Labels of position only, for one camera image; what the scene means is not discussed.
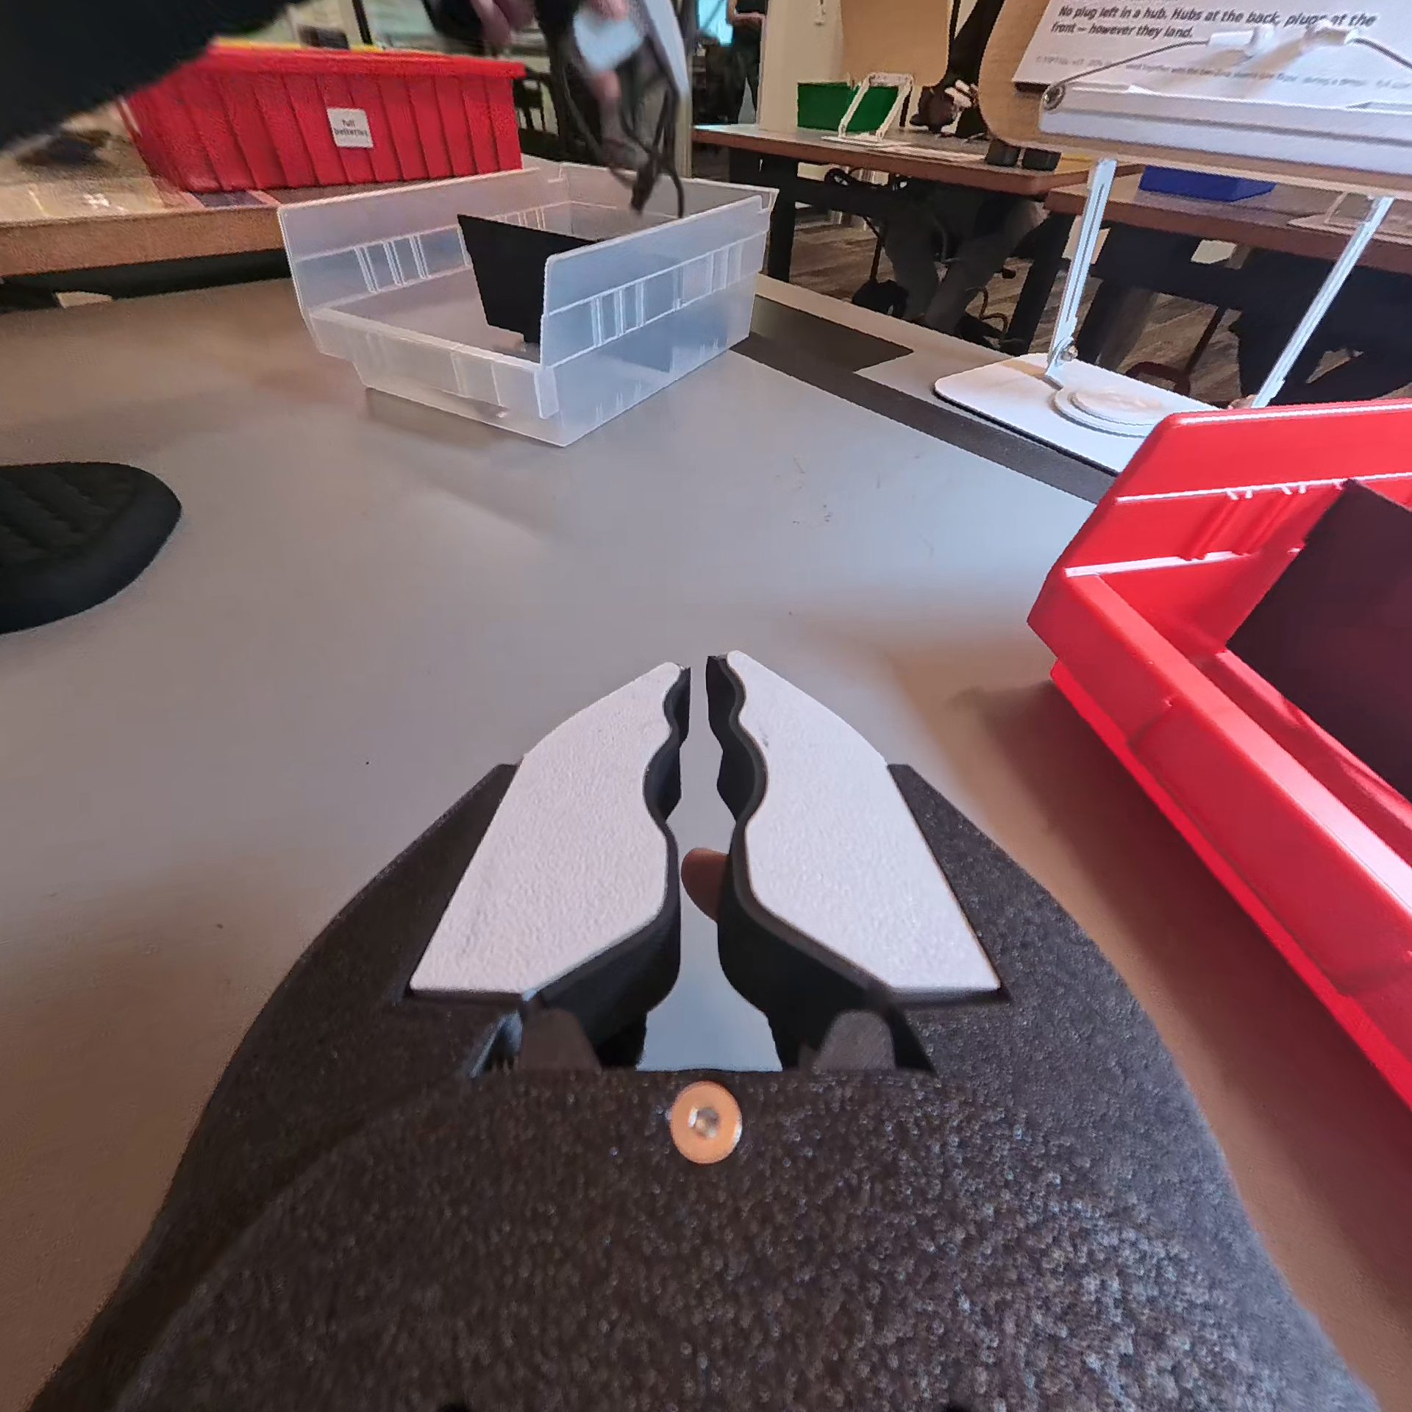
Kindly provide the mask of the instruction sheet on stand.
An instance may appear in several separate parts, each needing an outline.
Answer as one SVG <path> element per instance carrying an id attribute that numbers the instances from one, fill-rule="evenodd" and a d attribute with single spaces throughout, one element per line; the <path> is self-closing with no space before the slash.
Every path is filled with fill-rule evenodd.
<path id="1" fill-rule="evenodd" d="M 1129 466 L 1201 403 L 1085 363 L 1077 308 L 1117 168 L 1140 162 L 1363 195 L 1333 272 L 1240 409 L 1265 409 L 1397 200 L 1410 198 L 1410 2 L 1007 2 L 980 109 L 1021 148 L 1094 158 L 1044 355 L 936 379 L 933 396 L 998 428 Z"/>

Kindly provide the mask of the clear plastic bin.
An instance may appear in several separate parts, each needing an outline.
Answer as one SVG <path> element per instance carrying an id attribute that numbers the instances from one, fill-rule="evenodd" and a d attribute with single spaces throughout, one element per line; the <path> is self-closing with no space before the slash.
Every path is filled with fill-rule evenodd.
<path id="1" fill-rule="evenodd" d="M 608 168 L 385 186 L 283 205 L 314 345 L 364 388 L 570 447 L 739 344 L 776 189 L 662 182 L 642 212 Z M 484 322 L 458 213 L 592 238 L 547 261 L 540 344 Z"/>

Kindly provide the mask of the wooden side table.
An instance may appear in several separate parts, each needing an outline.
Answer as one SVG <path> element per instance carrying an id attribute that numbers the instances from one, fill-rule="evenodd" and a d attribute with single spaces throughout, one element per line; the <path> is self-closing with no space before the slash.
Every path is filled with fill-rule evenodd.
<path id="1" fill-rule="evenodd" d="M 278 253 L 278 205 L 149 175 L 2 168 L 2 276 Z"/>

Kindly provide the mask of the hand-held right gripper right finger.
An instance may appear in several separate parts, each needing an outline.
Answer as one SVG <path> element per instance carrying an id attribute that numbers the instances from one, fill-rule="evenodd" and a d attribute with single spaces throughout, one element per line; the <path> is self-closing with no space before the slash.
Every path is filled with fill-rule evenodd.
<path id="1" fill-rule="evenodd" d="M 741 651 L 709 657 L 733 841 L 717 958 L 782 1069 L 864 1015 L 891 1064 L 930 1069 L 914 1010 L 992 1004 L 1003 982 L 903 789 L 851 723 Z"/>

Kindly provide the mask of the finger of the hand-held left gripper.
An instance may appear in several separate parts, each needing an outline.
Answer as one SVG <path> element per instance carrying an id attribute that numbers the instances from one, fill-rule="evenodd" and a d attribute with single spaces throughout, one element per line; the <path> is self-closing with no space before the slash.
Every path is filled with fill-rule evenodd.
<path id="1" fill-rule="evenodd" d="M 692 94 L 686 37 L 675 2 L 634 2 L 634 23 L 678 99 Z"/>
<path id="2" fill-rule="evenodd" d="M 639 52 L 644 26 L 632 14 L 609 16 L 597 10 L 577 10 L 572 38 L 586 73 L 609 74 Z"/>

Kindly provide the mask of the wooden background table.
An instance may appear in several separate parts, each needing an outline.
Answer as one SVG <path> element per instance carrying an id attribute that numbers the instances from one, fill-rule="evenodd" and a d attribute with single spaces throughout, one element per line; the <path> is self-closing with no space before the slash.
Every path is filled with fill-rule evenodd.
<path id="1" fill-rule="evenodd" d="M 736 186 L 767 186 L 779 192 L 768 216 L 767 273 L 789 282 L 797 206 L 881 218 L 896 206 L 891 186 L 837 186 L 801 175 L 801 168 L 847 168 L 881 172 L 891 181 L 920 181 L 945 189 L 1044 201 L 1055 189 L 1085 186 L 1089 162 L 1064 153 L 1055 168 L 998 168 L 985 162 L 985 147 L 933 136 L 926 141 L 873 145 L 846 141 L 831 131 L 763 129 L 757 124 L 697 124 L 694 147 L 728 151 L 728 172 Z"/>
<path id="2" fill-rule="evenodd" d="M 1089 364 L 1120 368 L 1159 295 L 1224 309 L 1240 396 L 1273 369 L 1349 230 L 1326 206 L 1357 198 L 1300 198 L 1279 188 L 1237 205 L 1152 195 L 1120 182 L 1105 205 L 1099 282 L 1076 333 Z M 1410 394 L 1410 224 L 1386 218 L 1324 314 L 1274 403 L 1349 403 Z"/>

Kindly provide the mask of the black mesh pad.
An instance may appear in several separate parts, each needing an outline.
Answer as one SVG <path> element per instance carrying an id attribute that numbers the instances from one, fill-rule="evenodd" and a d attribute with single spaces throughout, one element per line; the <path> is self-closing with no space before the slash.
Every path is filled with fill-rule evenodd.
<path id="1" fill-rule="evenodd" d="M 2 469 L 2 635 L 93 609 L 134 583 L 183 518 L 145 469 L 62 462 Z"/>

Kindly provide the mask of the red plastic bin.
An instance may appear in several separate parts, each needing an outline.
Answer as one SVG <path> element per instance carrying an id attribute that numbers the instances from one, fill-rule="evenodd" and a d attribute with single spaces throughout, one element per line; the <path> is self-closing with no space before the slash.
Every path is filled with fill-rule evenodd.
<path id="1" fill-rule="evenodd" d="M 1226 649 L 1348 483 L 1410 507 L 1410 400 L 1168 415 L 1029 626 L 1055 685 L 1410 1103 L 1410 797 Z"/>
<path id="2" fill-rule="evenodd" d="M 217 44 L 119 100 L 149 170 L 199 192 L 400 186 L 522 168 L 524 65 Z"/>

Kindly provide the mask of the blue plastic bin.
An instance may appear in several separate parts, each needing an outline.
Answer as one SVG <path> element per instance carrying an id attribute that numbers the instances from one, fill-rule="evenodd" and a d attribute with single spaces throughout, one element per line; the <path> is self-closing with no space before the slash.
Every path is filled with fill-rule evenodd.
<path id="1" fill-rule="evenodd" d="M 1142 175 L 1139 177 L 1140 192 L 1210 205 L 1250 201 L 1253 198 L 1270 195 L 1274 188 L 1277 182 L 1273 181 L 1157 166 L 1142 168 Z"/>

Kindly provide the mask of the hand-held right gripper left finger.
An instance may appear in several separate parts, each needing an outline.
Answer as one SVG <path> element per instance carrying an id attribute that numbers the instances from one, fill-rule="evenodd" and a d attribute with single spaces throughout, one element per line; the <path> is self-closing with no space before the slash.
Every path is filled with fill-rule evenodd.
<path id="1" fill-rule="evenodd" d="M 680 977 L 680 747 L 692 672 L 660 663 L 577 710 L 511 770 L 409 980 L 416 1001 L 577 1018 L 639 1064 Z"/>

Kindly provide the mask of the black tape strip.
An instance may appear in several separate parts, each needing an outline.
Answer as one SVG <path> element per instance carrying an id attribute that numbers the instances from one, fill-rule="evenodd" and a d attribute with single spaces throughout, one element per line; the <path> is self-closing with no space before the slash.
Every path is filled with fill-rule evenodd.
<path id="1" fill-rule="evenodd" d="M 941 399 L 914 399 L 906 391 L 867 379 L 858 369 L 846 369 L 825 357 L 811 355 L 799 344 L 749 333 L 734 345 L 734 350 L 794 382 L 805 382 L 829 396 L 923 433 L 953 450 L 965 450 L 998 469 L 1057 487 L 1088 505 L 1098 505 L 1120 477 L 1115 470 L 1077 453 L 1043 444 L 1023 433 L 1001 428 L 995 420 L 944 403 Z"/>

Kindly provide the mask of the person's left forearm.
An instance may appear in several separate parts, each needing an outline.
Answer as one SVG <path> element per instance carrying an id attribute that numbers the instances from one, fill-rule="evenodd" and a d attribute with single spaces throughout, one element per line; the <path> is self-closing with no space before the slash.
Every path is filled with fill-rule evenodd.
<path id="1" fill-rule="evenodd" d="M 2 147 L 140 91 L 287 2 L 2 2 Z"/>

